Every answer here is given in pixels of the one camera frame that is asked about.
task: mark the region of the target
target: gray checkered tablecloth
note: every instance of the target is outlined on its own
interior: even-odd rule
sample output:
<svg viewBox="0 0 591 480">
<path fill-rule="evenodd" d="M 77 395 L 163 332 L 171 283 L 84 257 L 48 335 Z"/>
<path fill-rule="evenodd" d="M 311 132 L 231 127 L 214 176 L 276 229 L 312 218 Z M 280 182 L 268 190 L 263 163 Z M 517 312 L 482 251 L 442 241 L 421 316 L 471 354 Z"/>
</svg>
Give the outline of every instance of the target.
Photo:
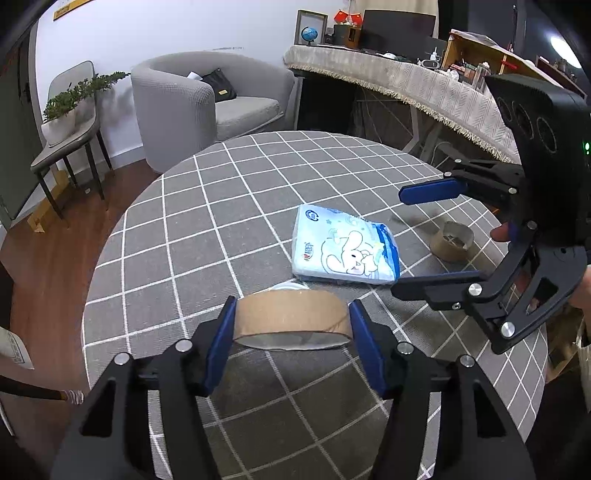
<svg viewBox="0 0 591 480">
<path fill-rule="evenodd" d="M 440 173 L 372 141 L 323 132 L 273 132 L 216 144 L 175 166 L 125 212 L 96 267 L 83 318 L 83 352 L 93 385 L 117 352 L 161 353 L 242 297 L 293 278 L 291 236 L 301 203 L 339 209 L 389 226 L 404 275 L 490 271 L 506 253 L 498 225 L 466 197 L 419 206 L 398 200 L 405 184 Z M 430 254 L 446 220 L 469 225 L 476 245 L 466 264 Z M 399 301 L 387 287 L 309 283 L 346 301 L 428 355 L 476 357 L 525 438 L 544 389 L 545 329 L 504 355 L 491 352 L 462 311 L 434 312 Z M 363 479 L 389 412 L 369 389 L 355 345 L 328 351 L 265 352 L 233 347 L 215 393 L 199 399 L 221 475 L 240 479 Z M 439 402 L 432 395 L 419 478 L 433 474 Z M 158 476 L 170 478 L 157 393 L 150 432 Z"/>
</svg>

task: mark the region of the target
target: diaper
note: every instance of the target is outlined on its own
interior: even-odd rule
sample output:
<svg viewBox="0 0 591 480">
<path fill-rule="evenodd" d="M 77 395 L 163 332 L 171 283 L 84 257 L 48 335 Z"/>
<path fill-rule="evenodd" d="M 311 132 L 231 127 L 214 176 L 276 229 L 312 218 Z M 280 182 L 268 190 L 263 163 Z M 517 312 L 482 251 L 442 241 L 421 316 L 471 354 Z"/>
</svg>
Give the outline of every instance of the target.
<svg viewBox="0 0 591 480">
<path fill-rule="evenodd" d="M 392 284 L 400 276 L 398 247 L 383 223 L 315 205 L 300 205 L 295 222 L 293 273 L 303 280 Z"/>
</svg>

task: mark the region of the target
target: white container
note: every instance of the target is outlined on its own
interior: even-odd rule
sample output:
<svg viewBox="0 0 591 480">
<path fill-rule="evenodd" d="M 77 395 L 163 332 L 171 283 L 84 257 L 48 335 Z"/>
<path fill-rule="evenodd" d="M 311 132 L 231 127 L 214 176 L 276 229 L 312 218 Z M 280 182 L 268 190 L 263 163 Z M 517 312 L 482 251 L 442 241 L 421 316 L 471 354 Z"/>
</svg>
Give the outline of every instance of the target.
<svg viewBox="0 0 591 480">
<path fill-rule="evenodd" d="M 76 112 L 76 121 L 78 124 L 89 120 L 95 111 L 95 99 L 93 96 L 83 98 L 78 102 L 78 105 L 74 108 Z"/>
<path fill-rule="evenodd" d="M 76 128 L 76 111 L 70 110 L 59 118 L 41 124 L 41 132 L 50 147 L 63 142 Z"/>
</svg>

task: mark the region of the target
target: masking tape roll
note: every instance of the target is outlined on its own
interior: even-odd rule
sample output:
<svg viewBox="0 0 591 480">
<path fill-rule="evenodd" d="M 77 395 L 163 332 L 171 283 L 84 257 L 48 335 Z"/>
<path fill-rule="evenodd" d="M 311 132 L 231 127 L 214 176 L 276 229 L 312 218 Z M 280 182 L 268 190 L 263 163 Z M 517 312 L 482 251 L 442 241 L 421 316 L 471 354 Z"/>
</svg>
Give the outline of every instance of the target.
<svg viewBox="0 0 591 480">
<path fill-rule="evenodd" d="M 238 300 L 234 341 L 264 350 L 321 350 L 353 338 L 349 309 L 322 290 L 269 290 Z"/>
<path fill-rule="evenodd" d="M 468 258 L 468 250 L 474 243 L 470 227 L 457 222 L 445 222 L 433 235 L 429 247 L 433 255 L 444 262 L 462 262 Z"/>
</svg>

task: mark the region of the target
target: potted plant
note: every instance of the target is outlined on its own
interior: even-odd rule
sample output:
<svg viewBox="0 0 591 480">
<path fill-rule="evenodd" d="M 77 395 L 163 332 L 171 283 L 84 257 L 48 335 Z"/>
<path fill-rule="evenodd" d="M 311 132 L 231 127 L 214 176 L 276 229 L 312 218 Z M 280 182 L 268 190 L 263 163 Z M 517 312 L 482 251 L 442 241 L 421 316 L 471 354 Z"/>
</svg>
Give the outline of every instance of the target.
<svg viewBox="0 0 591 480">
<path fill-rule="evenodd" d="M 43 111 L 45 121 L 41 125 L 41 132 L 52 147 L 68 138 L 76 127 L 76 96 L 67 89 L 58 93 L 47 102 Z"/>
<path fill-rule="evenodd" d="M 94 75 L 91 79 L 78 82 L 65 92 L 49 99 L 43 111 L 44 122 L 41 132 L 52 147 L 68 138 L 76 128 L 76 111 L 85 109 L 88 98 L 95 92 L 111 88 L 129 73 L 114 72 L 108 75 Z"/>
</svg>

